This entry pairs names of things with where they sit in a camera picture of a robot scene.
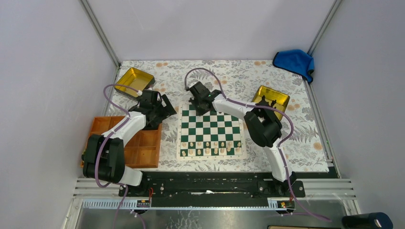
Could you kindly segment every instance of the floral tablecloth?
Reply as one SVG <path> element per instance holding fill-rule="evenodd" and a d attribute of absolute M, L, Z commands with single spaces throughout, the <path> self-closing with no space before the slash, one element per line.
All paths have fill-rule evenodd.
<path fill-rule="evenodd" d="M 315 124 L 315 117 L 308 101 L 307 92 L 300 76 L 275 68 L 272 61 L 124 61 L 117 81 L 134 67 L 152 74 L 156 84 L 153 89 L 166 94 L 178 110 L 181 101 L 188 101 L 190 92 L 184 90 L 184 76 L 192 68 L 204 67 L 213 71 L 221 80 L 227 96 L 250 102 L 260 85 L 288 94 L 290 98 L 286 114 L 294 123 L 294 134 L 283 145 L 293 171 L 327 172 L 328 166 Z M 194 71 L 188 84 L 201 81 L 209 90 L 219 89 L 217 82 L 205 71 Z M 129 109 L 136 104 L 117 92 L 112 100 Z M 112 105 L 107 115 L 124 115 Z M 158 171 L 271 171 L 263 149 L 253 143 L 245 126 L 247 158 L 242 160 L 178 161 L 176 158 L 177 115 L 163 121 Z M 282 133 L 290 131 L 283 118 Z"/>

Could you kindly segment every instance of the metal frame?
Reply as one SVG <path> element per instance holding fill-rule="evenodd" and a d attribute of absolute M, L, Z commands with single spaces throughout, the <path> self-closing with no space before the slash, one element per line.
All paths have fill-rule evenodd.
<path fill-rule="evenodd" d="M 323 34 L 325 33 L 327 27 L 329 26 L 329 24 L 331 22 L 333 16 L 335 15 L 336 11 L 339 9 L 339 7 L 342 3 L 343 3 L 343 0 L 335 0 L 333 2 L 328 14 L 326 15 L 324 22 L 322 23 L 321 27 L 319 28 L 318 33 L 316 34 L 311 46 L 308 49 L 308 52 L 307 52 L 308 55 L 312 56 L 314 54 L 314 51 L 315 51 L 319 41 L 321 40 Z M 303 79 L 303 81 L 304 81 L 305 89 L 308 94 L 309 103 L 311 104 L 312 110 L 314 112 L 315 123 L 319 130 L 320 140 L 322 142 L 323 148 L 326 151 L 326 156 L 328 158 L 327 162 L 328 162 L 328 164 L 330 164 L 330 163 L 333 164 L 333 166 L 336 168 L 338 177 L 341 177 L 341 172 L 339 170 L 338 163 L 336 162 L 335 153 L 331 146 L 329 134 L 328 134 L 328 131 L 326 130 L 326 125 L 323 120 L 322 113 L 319 109 L 318 100 L 316 98 L 315 92 L 313 90 L 312 85 L 310 85 L 308 83 L 308 81 L 306 81 L 304 79 Z"/>
<path fill-rule="evenodd" d="M 101 42 L 103 43 L 105 49 L 107 50 L 111 60 L 113 61 L 114 65 L 117 67 L 117 74 L 119 72 L 120 62 L 117 58 L 111 44 L 108 42 L 106 35 L 104 34 L 101 25 L 99 24 L 97 18 L 95 17 L 88 0 L 80 0 L 86 14 L 89 17 L 90 22 L 92 23 L 96 33 L 98 34 Z M 336 11 L 342 4 L 343 0 L 335 0 L 330 11 L 328 12 L 323 24 L 321 25 L 318 33 L 316 34 L 309 50 L 308 54 L 310 56 L 313 55 L 319 41 L 321 40 L 325 30 L 327 29 L 330 21 L 332 20 L 333 16 L 335 15 Z M 315 122 L 319 129 L 319 135 L 321 138 L 322 145 L 326 151 L 327 162 L 328 166 L 334 166 L 338 173 L 338 177 L 341 177 L 341 173 L 339 167 L 336 162 L 335 153 L 333 148 L 330 144 L 330 138 L 328 132 L 326 130 L 326 125 L 322 117 L 322 113 L 318 106 L 318 101 L 314 90 L 307 81 L 304 80 L 305 88 L 308 93 L 309 103 L 312 106 L 314 115 L 315 115 Z M 109 91 L 109 96 L 112 95 L 112 88 Z M 103 115 L 107 112 L 108 103 L 106 103 Z M 302 200 L 340 200 L 348 215 L 360 214 L 360 208 L 356 199 L 355 192 L 352 187 L 352 183 L 349 179 L 298 179 L 301 180 L 304 184 L 304 188 L 306 191 L 305 198 L 299 198 Z M 82 208 L 89 207 L 91 204 L 90 202 L 96 201 L 98 203 L 97 208 L 110 208 L 111 205 L 118 203 L 121 200 L 121 197 L 118 196 L 119 185 L 110 185 L 107 188 L 99 188 L 95 183 L 95 180 L 92 178 L 79 178 L 77 180 L 76 188 L 74 191 L 73 199 L 69 211 L 66 215 L 66 219 L 62 228 L 65 229 L 74 229 L 76 228 L 76 224 L 78 222 L 80 212 Z M 143 199 L 143 198 L 134 198 L 128 197 L 126 198 L 128 202 L 127 207 L 132 207 L 134 200 Z M 241 210 L 273 210 L 271 208 L 272 201 L 276 200 L 286 200 L 283 198 L 268 198 L 269 208 L 238 208 Z M 234 208 L 181 208 L 183 210 L 187 209 L 216 209 L 216 210 L 229 210 Z"/>

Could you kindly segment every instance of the black metal base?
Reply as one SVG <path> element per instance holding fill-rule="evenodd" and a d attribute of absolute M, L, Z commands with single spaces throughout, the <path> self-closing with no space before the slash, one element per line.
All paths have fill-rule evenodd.
<path fill-rule="evenodd" d="M 143 173 L 141 185 L 129 186 L 127 196 L 148 197 L 153 188 L 152 207 L 266 207 L 269 197 L 290 197 L 288 190 L 280 193 L 280 182 L 269 180 L 271 173 Z M 297 197 L 305 197 L 301 181 L 292 186 Z"/>

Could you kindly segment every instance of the gray wall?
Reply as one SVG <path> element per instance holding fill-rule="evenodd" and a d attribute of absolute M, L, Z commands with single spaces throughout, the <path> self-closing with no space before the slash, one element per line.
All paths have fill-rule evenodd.
<path fill-rule="evenodd" d="M 0 228 L 60 228 L 115 68 L 78 0 L 2 1 Z"/>
<path fill-rule="evenodd" d="M 118 58 L 268 60 L 307 50 L 333 0 L 89 0 Z"/>
<path fill-rule="evenodd" d="M 363 212 L 405 228 L 405 2 L 345 1 L 316 48 L 313 87 Z"/>

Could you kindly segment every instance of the robotic arm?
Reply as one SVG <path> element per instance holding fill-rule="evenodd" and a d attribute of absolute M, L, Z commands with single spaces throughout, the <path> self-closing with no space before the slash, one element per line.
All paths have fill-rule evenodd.
<path fill-rule="evenodd" d="M 121 122 L 102 135 L 91 135 L 83 157 L 83 175 L 95 178 L 97 153 L 105 138 L 109 137 L 101 154 L 98 166 L 100 180 L 138 186 L 142 172 L 125 166 L 124 146 L 142 129 L 156 129 L 159 124 L 171 115 L 176 114 L 166 95 L 158 100 L 159 93 L 144 90 L 139 106 L 129 109 Z"/>
<path fill-rule="evenodd" d="M 190 99 L 190 102 L 196 108 L 197 115 L 203 115 L 210 110 L 215 110 L 217 112 L 224 112 L 244 120 L 252 140 L 259 146 L 263 147 L 271 165 L 273 178 L 279 182 L 282 182 L 283 186 L 287 186 L 286 170 L 284 168 L 281 155 L 277 149 L 277 144 L 279 143 L 281 137 L 282 125 L 273 111 L 251 108 L 229 102 L 226 98 L 224 98 L 219 90 L 213 90 L 210 92 L 201 82 L 194 84 L 190 88 L 190 92 L 194 96 L 194 99 Z M 265 101 L 264 97 L 257 104 L 246 103 L 243 101 L 240 102 L 243 104 L 271 107 L 275 104 L 275 102 L 273 102 L 271 105 L 269 105 L 268 102 Z M 289 168 L 288 176 L 293 183 L 295 181 L 295 174 L 291 171 L 292 170 Z"/>

